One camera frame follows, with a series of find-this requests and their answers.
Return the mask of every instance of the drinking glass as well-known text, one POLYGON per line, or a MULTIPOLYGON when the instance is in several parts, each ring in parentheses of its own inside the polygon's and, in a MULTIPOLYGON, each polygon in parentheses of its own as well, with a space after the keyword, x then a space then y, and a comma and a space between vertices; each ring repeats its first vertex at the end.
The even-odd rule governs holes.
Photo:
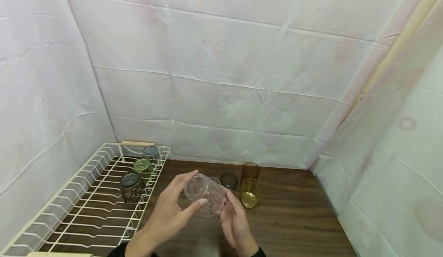
POLYGON ((220 176, 220 182, 226 189, 235 190, 238 185, 238 178, 234 173, 227 172, 220 176))
POLYGON ((258 179, 259 175, 260 175, 260 167, 256 163, 253 162, 244 163, 241 169, 240 184, 242 184, 246 178, 258 179))
POLYGON ((254 208, 260 196, 263 194, 263 188, 257 179, 246 178, 241 184, 241 203, 244 207, 254 208))
POLYGON ((218 180, 218 178, 216 178, 216 177, 212 177, 212 176, 211 176, 209 179, 211 179, 212 181, 214 181, 216 184, 221 185, 220 180, 218 180))
POLYGON ((207 204, 200 209, 204 216, 219 214, 225 203, 225 193, 221 186, 206 175, 199 173, 187 182, 184 189, 186 197, 191 201, 207 199, 207 204))
POLYGON ((128 172, 120 179, 120 191, 123 202, 136 204, 145 193, 145 184, 138 173, 128 172))
POLYGON ((149 181, 154 175, 154 167, 151 162, 146 158, 140 158, 134 162, 134 172, 138 173, 146 186, 149 186, 149 181))
POLYGON ((158 152, 158 149, 154 145, 146 146, 143 148, 143 158, 148 159, 154 169, 157 169, 158 162, 160 161, 160 152, 158 152))

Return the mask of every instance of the white fabric backdrop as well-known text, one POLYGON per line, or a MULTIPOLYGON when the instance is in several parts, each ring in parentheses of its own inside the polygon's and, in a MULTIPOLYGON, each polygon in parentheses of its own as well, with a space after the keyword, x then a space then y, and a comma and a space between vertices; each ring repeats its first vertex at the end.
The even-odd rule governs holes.
POLYGON ((443 253, 443 1, 313 172, 362 257, 443 253))
POLYGON ((0 0, 0 249, 115 136, 66 0, 0 0))
POLYGON ((419 0, 68 0, 118 140, 306 169, 419 0))

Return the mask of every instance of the wooden handle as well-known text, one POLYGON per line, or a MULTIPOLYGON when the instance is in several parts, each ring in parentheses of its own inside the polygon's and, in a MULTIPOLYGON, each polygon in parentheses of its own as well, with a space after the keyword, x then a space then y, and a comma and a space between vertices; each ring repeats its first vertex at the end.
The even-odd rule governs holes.
POLYGON ((148 142, 133 142, 130 140, 124 140, 122 141, 122 145, 131 145, 131 146, 150 146, 150 145, 154 145, 154 143, 148 143, 148 142))
POLYGON ((64 252, 30 252, 27 257, 94 257, 93 254, 64 252))

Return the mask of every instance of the fingernail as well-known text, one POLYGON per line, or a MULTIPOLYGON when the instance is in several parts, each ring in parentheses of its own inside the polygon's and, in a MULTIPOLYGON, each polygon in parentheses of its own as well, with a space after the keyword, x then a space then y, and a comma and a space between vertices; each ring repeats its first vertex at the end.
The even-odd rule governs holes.
POLYGON ((203 206, 203 205, 207 204, 207 202, 208 202, 207 199, 202 199, 202 200, 200 201, 200 206, 203 206))

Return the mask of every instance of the black sleeve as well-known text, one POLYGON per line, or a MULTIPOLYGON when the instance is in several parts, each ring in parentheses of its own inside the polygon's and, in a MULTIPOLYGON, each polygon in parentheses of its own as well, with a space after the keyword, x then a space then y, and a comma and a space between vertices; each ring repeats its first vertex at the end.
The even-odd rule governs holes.
MULTIPOLYGON (((127 244, 128 244, 127 242, 121 243, 119 246, 114 248, 110 254, 108 254, 108 257, 125 257, 125 250, 126 250, 127 244)), ((155 252, 151 255, 151 257, 157 257, 157 256, 158 255, 155 254, 155 252)))
POLYGON ((251 257, 266 257, 266 255, 265 255, 265 253, 261 250, 261 248, 259 247, 257 253, 254 254, 254 255, 251 256, 251 257))

